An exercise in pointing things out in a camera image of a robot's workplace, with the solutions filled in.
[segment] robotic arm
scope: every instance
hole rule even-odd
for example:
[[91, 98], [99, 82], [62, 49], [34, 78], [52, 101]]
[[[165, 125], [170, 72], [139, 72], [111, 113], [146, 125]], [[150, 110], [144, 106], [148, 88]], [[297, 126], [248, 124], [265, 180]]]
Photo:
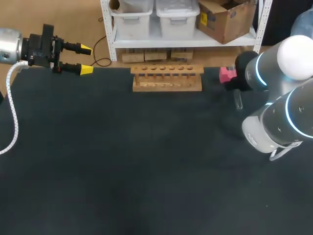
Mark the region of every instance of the robotic arm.
[[44, 24], [42, 35], [31, 34], [29, 38], [23, 38], [22, 34], [14, 29], [0, 28], [0, 63], [13, 65], [24, 60], [29, 66], [52, 66], [52, 71], [56, 73], [92, 73], [91, 66], [64, 64], [60, 61], [63, 49], [86, 55], [91, 55], [92, 49], [80, 43], [65, 43], [62, 38], [53, 36], [53, 31], [54, 26]]
[[237, 77], [225, 84], [228, 90], [268, 91], [268, 102], [242, 124], [252, 146], [275, 154], [313, 139], [312, 39], [297, 35], [260, 55], [244, 52], [236, 70]]

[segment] black table surface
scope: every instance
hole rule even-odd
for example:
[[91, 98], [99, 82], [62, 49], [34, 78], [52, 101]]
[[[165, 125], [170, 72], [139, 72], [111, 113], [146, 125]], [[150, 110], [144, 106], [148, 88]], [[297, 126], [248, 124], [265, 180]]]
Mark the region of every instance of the black table surface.
[[[20, 124], [0, 156], [0, 235], [306, 235], [310, 143], [270, 162], [241, 133], [266, 101], [205, 69], [203, 92], [132, 93], [129, 69], [46, 69], [12, 86]], [[0, 105], [0, 147], [13, 121]]]

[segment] metal shelf frame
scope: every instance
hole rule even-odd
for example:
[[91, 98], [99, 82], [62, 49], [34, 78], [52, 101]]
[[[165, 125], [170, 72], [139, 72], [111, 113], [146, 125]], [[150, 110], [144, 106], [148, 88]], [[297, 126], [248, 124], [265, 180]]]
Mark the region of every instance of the metal shelf frame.
[[110, 0], [100, 0], [100, 3], [110, 58], [112, 61], [117, 61], [117, 48], [254, 46], [253, 50], [259, 53], [273, 0], [258, 0], [259, 24], [257, 32], [251, 28], [248, 34], [224, 45], [200, 32], [198, 29], [196, 29], [194, 38], [191, 40], [164, 40], [160, 34], [159, 25], [154, 24], [153, 20], [151, 24], [153, 33], [151, 33], [148, 40], [123, 40], [119, 37], [116, 27], [112, 26], [109, 1]]

